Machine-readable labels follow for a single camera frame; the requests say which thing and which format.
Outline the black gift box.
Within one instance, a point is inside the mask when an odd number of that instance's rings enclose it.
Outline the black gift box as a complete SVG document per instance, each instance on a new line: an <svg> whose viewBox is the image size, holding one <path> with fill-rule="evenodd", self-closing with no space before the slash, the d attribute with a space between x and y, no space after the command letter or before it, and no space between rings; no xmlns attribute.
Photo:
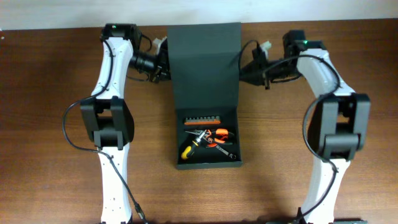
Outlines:
<svg viewBox="0 0 398 224"><path fill-rule="evenodd" d="M177 116L177 168L210 169L240 167L241 149L238 126L241 24L199 24L170 26L167 43L172 90ZM185 118L219 116L221 124L184 125ZM236 155L231 159L205 141L192 157L182 152L195 135L186 130L223 128L235 134L234 144L222 148Z"/></svg>

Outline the orange bit holder strip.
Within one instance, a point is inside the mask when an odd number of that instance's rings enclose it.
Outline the orange bit holder strip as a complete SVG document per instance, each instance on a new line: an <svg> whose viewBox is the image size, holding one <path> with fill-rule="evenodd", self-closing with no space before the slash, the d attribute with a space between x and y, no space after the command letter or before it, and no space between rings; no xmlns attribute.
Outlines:
<svg viewBox="0 0 398 224"><path fill-rule="evenodd" d="M221 118L219 116L188 117L183 123L187 126L221 124Z"/></svg>

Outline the orange black long-nose pliers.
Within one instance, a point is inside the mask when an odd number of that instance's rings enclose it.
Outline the orange black long-nose pliers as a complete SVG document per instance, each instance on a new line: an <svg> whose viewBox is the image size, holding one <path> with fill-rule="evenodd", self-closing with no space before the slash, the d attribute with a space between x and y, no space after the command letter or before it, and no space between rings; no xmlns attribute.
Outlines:
<svg viewBox="0 0 398 224"><path fill-rule="evenodd" d="M232 145L235 134L227 129L204 129L204 130L186 130L186 133L194 134L204 139L209 144Z"/></svg>

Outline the yellow black screwdriver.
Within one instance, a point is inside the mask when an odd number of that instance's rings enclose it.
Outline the yellow black screwdriver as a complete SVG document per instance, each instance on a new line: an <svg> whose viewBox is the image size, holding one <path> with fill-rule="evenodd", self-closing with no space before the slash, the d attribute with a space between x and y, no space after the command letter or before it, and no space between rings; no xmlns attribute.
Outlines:
<svg viewBox="0 0 398 224"><path fill-rule="evenodd" d="M200 145L203 136L206 134L206 131L205 130L195 130L195 131L187 131L187 133L194 134L196 136L196 138L182 152L181 158L183 160L186 160L193 156L195 149Z"/></svg>

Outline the small red cutting pliers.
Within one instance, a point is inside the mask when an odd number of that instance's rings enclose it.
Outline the small red cutting pliers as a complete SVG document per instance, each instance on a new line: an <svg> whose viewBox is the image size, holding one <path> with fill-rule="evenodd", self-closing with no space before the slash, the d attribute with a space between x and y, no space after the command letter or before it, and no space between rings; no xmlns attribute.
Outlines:
<svg viewBox="0 0 398 224"><path fill-rule="evenodd" d="M207 144L206 148L211 148L211 147L216 147L217 143L211 143L211 144Z"/></svg>

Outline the silver ring wrench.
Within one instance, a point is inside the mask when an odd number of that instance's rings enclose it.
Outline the silver ring wrench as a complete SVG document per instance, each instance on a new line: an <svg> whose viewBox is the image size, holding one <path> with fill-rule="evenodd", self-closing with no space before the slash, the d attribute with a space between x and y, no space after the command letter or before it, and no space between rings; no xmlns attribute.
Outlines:
<svg viewBox="0 0 398 224"><path fill-rule="evenodd" d="M236 159L236 155L233 153L228 152L227 150L223 149L221 146L216 145L215 146L219 151L221 151L223 154L225 154L226 156L228 156L231 159Z"/></svg>

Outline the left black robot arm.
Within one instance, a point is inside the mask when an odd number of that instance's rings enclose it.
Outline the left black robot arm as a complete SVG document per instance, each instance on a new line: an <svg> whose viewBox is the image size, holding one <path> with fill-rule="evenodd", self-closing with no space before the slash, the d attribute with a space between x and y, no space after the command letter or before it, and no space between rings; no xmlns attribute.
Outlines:
<svg viewBox="0 0 398 224"><path fill-rule="evenodd" d="M156 40L155 54L140 50L145 35L135 24L106 24L101 69L91 96L80 103L88 137L101 163L103 210L101 223L132 223L136 210L144 213L127 186L127 158L134 138L134 118L124 100L127 71L146 74L146 81L171 79L167 40Z"/></svg>

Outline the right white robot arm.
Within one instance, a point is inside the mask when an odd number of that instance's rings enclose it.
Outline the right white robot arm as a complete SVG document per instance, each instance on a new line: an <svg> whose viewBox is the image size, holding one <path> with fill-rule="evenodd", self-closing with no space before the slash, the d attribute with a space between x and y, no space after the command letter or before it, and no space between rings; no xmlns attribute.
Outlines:
<svg viewBox="0 0 398 224"><path fill-rule="evenodd" d="M342 79L322 41L308 40L303 30L290 30L282 40L284 56L278 60L269 60L270 42L257 43L252 61L239 67L239 79L266 89L300 77L307 81L315 99L303 116L302 136L313 168L307 196L292 223L336 223L341 181L364 147L371 101Z"/></svg>

